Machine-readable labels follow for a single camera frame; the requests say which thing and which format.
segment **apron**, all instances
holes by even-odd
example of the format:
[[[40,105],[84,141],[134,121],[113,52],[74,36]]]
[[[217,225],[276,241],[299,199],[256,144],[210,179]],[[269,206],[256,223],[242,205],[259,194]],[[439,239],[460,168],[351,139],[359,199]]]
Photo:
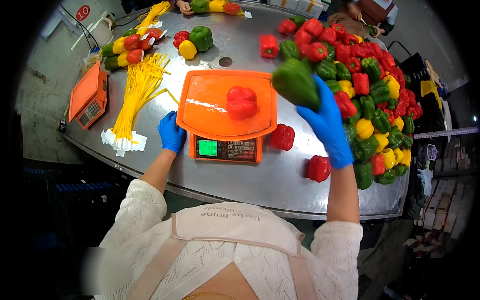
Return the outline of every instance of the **apron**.
[[[245,203],[217,203],[172,214],[172,234],[133,285],[128,300],[149,300],[188,240],[219,240],[277,249],[288,254],[298,300],[317,299],[300,253],[304,234],[271,211]]]
[[[395,3],[392,1],[386,10],[373,0],[359,0],[359,6],[362,10],[362,19],[367,24],[377,26],[379,23],[384,22],[387,19],[387,15],[395,6]]]

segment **white box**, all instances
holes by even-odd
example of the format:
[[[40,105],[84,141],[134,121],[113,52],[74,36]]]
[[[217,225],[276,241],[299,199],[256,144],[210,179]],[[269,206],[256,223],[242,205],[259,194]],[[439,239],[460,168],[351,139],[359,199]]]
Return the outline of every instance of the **white box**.
[[[295,11],[301,14],[305,14],[311,18],[318,19],[323,9],[324,6],[321,2],[313,0],[299,0],[299,4]]]

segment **worker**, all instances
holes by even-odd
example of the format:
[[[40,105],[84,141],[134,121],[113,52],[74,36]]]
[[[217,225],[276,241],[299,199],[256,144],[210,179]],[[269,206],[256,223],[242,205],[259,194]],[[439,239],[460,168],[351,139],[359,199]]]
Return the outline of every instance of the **worker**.
[[[303,234],[291,223],[251,204],[205,204],[162,221],[167,175],[185,142],[185,130],[171,111],[158,127],[163,150],[130,183],[100,243],[132,263],[132,277],[96,299],[357,298],[362,226],[353,157],[332,92],[317,75],[314,79],[320,110],[297,106],[297,112],[324,144],[332,170],[326,222],[315,231],[312,251],[300,245]]]

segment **person's right hand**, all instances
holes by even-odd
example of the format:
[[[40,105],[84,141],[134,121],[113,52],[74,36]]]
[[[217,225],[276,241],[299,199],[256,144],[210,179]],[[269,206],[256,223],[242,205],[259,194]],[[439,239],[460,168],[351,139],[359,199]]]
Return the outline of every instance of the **person's right hand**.
[[[315,135],[324,144],[332,167],[344,168],[353,163],[353,156],[343,131],[340,110],[330,88],[317,75],[313,75],[313,78],[318,86],[320,109],[315,113],[309,108],[297,105],[297,112],[310,124]]]
[[[180,8],[181,13],[183,13],[184,15],[189,15],[194,13],[191,11],[190,4],[188,4],[188,2],[178,0],[176,4]]]

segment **person's left hand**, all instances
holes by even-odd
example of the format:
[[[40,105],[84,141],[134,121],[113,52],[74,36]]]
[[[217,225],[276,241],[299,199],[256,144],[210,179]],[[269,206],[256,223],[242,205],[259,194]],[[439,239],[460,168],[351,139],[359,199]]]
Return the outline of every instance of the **person's left hand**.
[[[170,149],[178,153],[180,148],[185,143],[186,133],[182,127],[177,126],[177,112],[169,112],[158,126],[158,133],[162,138],[162,148]]]

